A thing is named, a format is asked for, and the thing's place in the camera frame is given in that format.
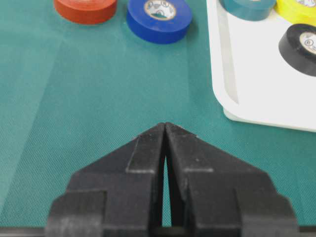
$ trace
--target white tray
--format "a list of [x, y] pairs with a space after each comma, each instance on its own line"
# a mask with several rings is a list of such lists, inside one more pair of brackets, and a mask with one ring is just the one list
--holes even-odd
[[214, 94], [236, 121], [316, 132], [316, 77], [289, 66], [278, 43], [291, 23], [274, 10], [258, 22], [207, 0]]

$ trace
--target blue tape roll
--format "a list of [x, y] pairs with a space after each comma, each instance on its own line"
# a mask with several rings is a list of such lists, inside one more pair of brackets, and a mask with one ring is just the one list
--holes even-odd
[[129, 0], [127, 23], [132, 32], [153, 43], [174, 43], [182, 39], [192, 21], [184, 0]]
[[230, 14], [248, 21], [267, 18], [276, 0], [219, 0]]

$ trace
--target yellow tape roll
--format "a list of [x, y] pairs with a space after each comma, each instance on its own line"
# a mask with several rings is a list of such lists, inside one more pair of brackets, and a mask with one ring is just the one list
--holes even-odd
[[316, 26], [316, 0], [276, 0], [275, 10], [293, 24]]

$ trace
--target black plastic part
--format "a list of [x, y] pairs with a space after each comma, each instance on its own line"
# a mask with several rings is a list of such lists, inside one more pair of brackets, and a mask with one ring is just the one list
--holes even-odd
[[161, 123], [76, 172], [52, 205], [45, 236], [147, 237], [161, 225], [163, 137]]
[[297, 236], [291, 205], [267, 173], [173, 124], [166, 134], [181, 194], [171, 206], [185, 203], [185, 227], [194, 236]]
[[279, 50], [283, 59], [296, 70], [316, 77], [316, 54], [306, 50], [300, 42], [302, 33], [316, 34], [316, 27], [306, 24], [290, 26], [281, 41]]
[[[172, 228], [161, 228], [167, 157]], [[76, 172], [46, 237], [296, 237], [289, 201], [262, 170], [160, 123]]]

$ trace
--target teal tape roll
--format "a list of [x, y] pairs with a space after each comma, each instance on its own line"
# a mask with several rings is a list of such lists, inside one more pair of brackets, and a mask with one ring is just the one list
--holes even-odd
[[267, 18], [276, 0], [219, 0], [230, 14], [248, 21]]

